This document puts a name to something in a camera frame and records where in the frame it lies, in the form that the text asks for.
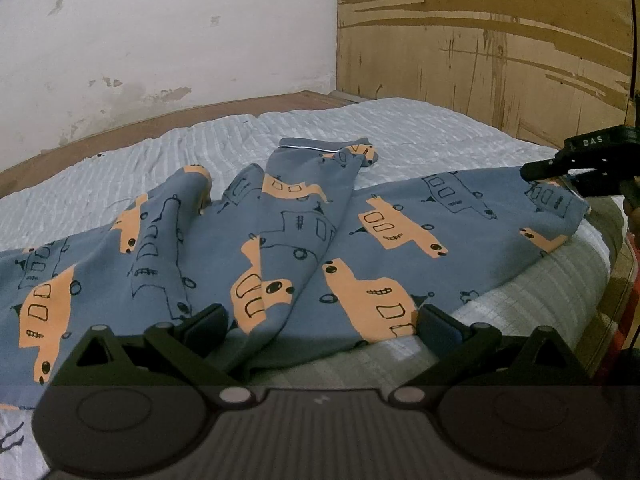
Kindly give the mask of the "blue pants with orange cars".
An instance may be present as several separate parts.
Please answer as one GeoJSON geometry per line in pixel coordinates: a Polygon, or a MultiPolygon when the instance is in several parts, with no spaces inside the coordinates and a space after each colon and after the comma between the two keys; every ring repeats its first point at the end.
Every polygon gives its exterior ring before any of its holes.
{"type": "Polygon", "coordinates": [[[221,198],[177,170],[111,223],[1,256],[1,402],[33,408],[93,325],[137,335],[211,308],[190,343],[225,372],[411,336],[562,246],[587,203],[516,167],[356,188],[368,144],[284,139],[221,198]]]}

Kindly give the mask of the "brown wooden bed frame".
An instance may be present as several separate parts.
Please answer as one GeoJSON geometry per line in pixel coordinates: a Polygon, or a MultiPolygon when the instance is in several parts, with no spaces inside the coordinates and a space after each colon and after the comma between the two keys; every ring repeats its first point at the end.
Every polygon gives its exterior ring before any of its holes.
{"type": "Polygon", "coordinates": [[[282,96],[263,96],[178,110],[178,112],[145,119],[131,125],[108,129],[74,141],[62,148],[44,151],[14,167],[3,170],[0,197],[31,188],[88,157],[119,148],[128,148],[145,139],[155,139],[175,128],[192,127],[200,122],[231,115],[259,116],[264,113],[292,112],[292,110],[329,110],[360,101],[359,96],[341,91],[333,91],[326,96],[317,92],[301,91],[282,94],[282,96]]]}

